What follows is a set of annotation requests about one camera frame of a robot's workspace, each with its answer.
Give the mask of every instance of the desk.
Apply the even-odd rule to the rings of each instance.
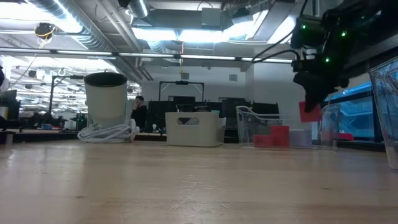
[[[398,221],[398,172],[355,150],[14,144],[0,151],[2,223]]]

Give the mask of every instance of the glass panel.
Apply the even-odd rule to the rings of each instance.
[[[338,103],[340,109],[340,132],[354,137],[374,138],[372,97]]]
[[[363,93],[365,91],[371,91],[371,90],[372,90],[372,85],[371,85],[371,82],[369,81],[369,82],[360,84],[354,88],[350,88],[348,90],[342,91],[341,93],[334,94],[331,97],[331,99],[334,100],[334,99],[351,96],[351,95],[355,95],[357,93]]]

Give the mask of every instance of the black cable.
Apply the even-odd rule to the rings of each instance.
[[[307,3],[308,3],[308,0],[304,0],[304,4],[303,4],[303,7],[301,8],[299,17],[301,17],[301,16],[303,15],[304,9],[305,9],[305,6],[307,5]],[[260,57],[260,55],[266,53],[266,52],[269,51],[270,49],[273,49],[276,45],[282,43],[286,38],[288,38],[288,37],[289,37],[290,35],[292,35],[292,34],[293,34],[293,31],[291,31],[289,34],[287,34],[284,38],[280,39],[278,42],[272,44],[270,47],[268,47],[268,48],[266,48],[265,50],[263,50],[262,52],[258,53],[256,56],[254,56],[254,58],[251,60],[251,62],[252,62],[252,63],[257,63],[257,62],[254,62],[256,58]]]
[[[200,7],[200,5],[201,5],[203,2],[205,2],[205,3],[209,4],[209,5],[211,6],[211,8],[213,8],[213,9],[214,9],[213,5],[212,5],[212,4],[210,4],[210,2],[208,2],[208,1],[206,1],[206,0],[202,0],[202,1],[200,1],[199,5],[198,5],[198,7],[197,7],[197,10],[199,10],[199,7]]]
[[[252,63],[263,62],[263,61],[265,61],[265,60],[267,60],[267,59],[270,59],[270,58],[275,57],[275,56],[277,56],[277,55],[284,54],[284,53],[288,53],[288,52],[295,54],[295,55],[296,55],[296,60],[300,60],[300,59],[301,59],[299,53],[297,53],[295,50],[289,49],[289,50],[283,50],[283,51],[274,53],[274,54],[272,54],[272,55],[266,56],[265,58],[256,60],[256,61],[254,61],[254,62],[252,62]]]
[[[254,63],[256,58],[259,58],[260,55],[266,53],[267,51],[269,51],[270,49],[273,49],[276,45],[280,44],[282,41],[284,41],[286,38],[288,38],[290,35],[293,34],[293,31],[291,31],[289,34],[287,34],[284,38],[280,39],[278,42],[272,44],[270,47],[266,48],[265,50],[263,50],[262,52],[258,53],[256,56],[254,56],[254,58],[251,60],[251,62]]]
[[[301,8],[299,17],[301,17],[303,15],[304,9],[305,9],[305,6],[307,5],[307,3],[308,3],[308,0],[304,0],[304,4],[303,4],[303,7]]]

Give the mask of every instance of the person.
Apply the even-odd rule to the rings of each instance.
[[[140,131],[145,130],[145,121],[147,118],[147,107],[144,105],[144,97],[137,96],[134,110],[132,111],[131,118],[136,121]]]

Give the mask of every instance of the white cylindrical container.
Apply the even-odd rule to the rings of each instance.
[[[110,128],[126,118],[127,77],[101,72],[85,77],[87,107],[94,124]]]

